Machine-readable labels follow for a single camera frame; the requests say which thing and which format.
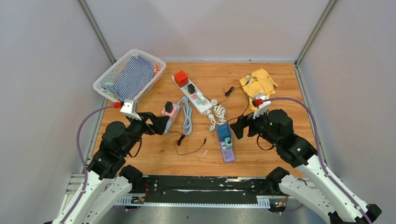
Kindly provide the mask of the small black power adapter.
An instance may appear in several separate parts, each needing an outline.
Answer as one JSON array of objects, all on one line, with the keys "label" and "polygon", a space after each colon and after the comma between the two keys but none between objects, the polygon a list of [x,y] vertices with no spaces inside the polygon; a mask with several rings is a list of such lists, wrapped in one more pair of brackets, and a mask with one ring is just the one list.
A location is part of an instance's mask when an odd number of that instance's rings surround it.
[{"label": "small black power adapter", "polygon": [[164,111],[166,113],[171,113],[173,111],[173,103],[170,101],[167,101],[165,106],[164,106]]}]

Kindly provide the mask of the pink cube socket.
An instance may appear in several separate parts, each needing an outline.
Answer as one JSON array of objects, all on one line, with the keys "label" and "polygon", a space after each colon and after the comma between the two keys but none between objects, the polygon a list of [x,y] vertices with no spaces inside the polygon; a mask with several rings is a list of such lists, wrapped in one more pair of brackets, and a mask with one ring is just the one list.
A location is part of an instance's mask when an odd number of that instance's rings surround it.
[{"label": "pink cube socket", "polygon": [[171,113],[166,113],[164,111],[164,108],[163,108],[162,115],[163,116],[169,116],[169,121],[174,122],[176,117],[177,117],[177,115],[178,115],[178,112],[179,112],[178,105],[173,105],[173,111]]}]

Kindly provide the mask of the blue cube socket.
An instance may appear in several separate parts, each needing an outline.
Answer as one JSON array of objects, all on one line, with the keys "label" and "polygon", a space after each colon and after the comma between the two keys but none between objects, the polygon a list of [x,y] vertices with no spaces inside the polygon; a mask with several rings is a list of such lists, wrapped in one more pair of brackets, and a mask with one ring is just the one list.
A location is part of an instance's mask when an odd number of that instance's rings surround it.
[{"label": "blue cube socket", "polygon": [[228,124],[217,125],[217,136],[220,142],[224,142],[226,138],[230,138],[230,126]]}]

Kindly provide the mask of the teal charger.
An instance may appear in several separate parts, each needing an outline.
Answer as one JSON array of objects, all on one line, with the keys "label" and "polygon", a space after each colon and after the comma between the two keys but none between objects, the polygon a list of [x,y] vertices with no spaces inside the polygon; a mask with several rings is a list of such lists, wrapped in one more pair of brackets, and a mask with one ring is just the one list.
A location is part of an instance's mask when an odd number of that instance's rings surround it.
[{"label": "teal charger", "polygon": [[231,138],[230,138],[230,137],[224,139],[224,147],[225,147],[226,149],[232,148],[232,145],[233,145],[233,144],[232,144],[232,141],[231,141]]}]

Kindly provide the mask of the purple power bank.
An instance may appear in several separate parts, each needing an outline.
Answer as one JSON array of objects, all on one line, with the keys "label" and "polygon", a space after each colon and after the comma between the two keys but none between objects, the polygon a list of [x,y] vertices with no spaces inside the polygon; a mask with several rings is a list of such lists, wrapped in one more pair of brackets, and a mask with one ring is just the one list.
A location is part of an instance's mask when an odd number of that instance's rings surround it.
[{"label": "purple power bank", "polygon": [[235,156],[232,148],[226,148],[225,142],[219,142],[219,147],[224,163],[234,162]]}]

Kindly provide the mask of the white colourful power strip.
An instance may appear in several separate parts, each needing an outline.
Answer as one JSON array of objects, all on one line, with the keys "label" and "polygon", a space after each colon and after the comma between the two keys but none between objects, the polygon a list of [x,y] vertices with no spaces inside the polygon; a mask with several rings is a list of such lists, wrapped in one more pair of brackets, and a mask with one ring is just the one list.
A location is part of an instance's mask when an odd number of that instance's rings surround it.
[{"label": "white colourful power strip", "polygon": [[188,100],[192,103],[192,105],[195,107],[195,109],[199,112],[199,114],[203,115],[206,113],[206,111],[211,110],[213,108],[213,105],[211,104],[211,101],[208,100],[207,98],[205,99],[205,101],[202,103],[200,102],[199,98],[197,98],[197,92],[200,92],[200,89],[195,85],[195,90],[196,92],[194,94],[190,94],[187,91],[187,85],[184,86],[183,88],[179,88],[179,90],[188,98]]}]

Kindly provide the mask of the red cube socket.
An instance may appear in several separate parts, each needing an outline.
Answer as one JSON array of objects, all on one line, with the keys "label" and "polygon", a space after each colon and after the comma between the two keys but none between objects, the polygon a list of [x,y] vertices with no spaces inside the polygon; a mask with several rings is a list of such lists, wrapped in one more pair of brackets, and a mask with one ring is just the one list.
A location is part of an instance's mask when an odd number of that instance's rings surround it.
[{"label": "red cube socket", "polygon": [[176,85],[178,85],[179,88],[183,88],[184,86],[188,85],[188,83],[189,83],[189,78],[183,70],[176,73],[173,76],[173,78],[174,78]]}]

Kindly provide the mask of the white square adapter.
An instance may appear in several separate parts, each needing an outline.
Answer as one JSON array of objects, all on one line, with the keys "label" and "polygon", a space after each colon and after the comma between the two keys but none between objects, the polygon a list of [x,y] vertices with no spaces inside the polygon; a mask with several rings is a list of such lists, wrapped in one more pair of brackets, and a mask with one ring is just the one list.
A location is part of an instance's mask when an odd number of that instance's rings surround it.
[{"label": "white square adapter", "polygon": [[197,98],[199,98],[200,102],[203,103],[206,99],[205,96],[200,92],[197,92],[196,94],[197,94]]}]

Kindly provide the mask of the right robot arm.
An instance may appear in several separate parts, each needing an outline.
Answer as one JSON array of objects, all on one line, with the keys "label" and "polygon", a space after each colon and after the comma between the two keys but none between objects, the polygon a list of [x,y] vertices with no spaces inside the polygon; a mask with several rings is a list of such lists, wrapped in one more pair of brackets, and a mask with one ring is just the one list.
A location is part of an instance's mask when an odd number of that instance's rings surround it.
[{"label": "right robot arm", "polygon": [[286,163],[303,173],[317,188],[311,189],[287,170],[277,167],[267,175],[267,190],[292,196],[314,211],[327,224],[371,224],[382,213],[376,204],[368,204],[354,195],[320,160],[314,146],[294,133],[293,121],[285,111],[272,110],[255,118],[253,113],[239,116],[231,129],[237,139],[258,136],[271,143]]}]

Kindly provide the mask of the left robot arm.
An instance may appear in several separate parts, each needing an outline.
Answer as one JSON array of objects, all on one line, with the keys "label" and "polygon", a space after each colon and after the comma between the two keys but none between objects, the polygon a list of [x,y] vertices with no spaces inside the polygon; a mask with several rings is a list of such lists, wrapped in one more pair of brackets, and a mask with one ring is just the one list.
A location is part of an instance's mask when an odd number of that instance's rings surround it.
[{"label": "left robot arm", "polygon": [[126,193],[137,193],[143,187],[143,174],[126,165],[126,157],[142,136],[162,135],[168,116],[151,112],[137,113],[139,119],[129,118],[107,125],[99,150],[87,167],[84,181],[54,224],[96,224]]}]

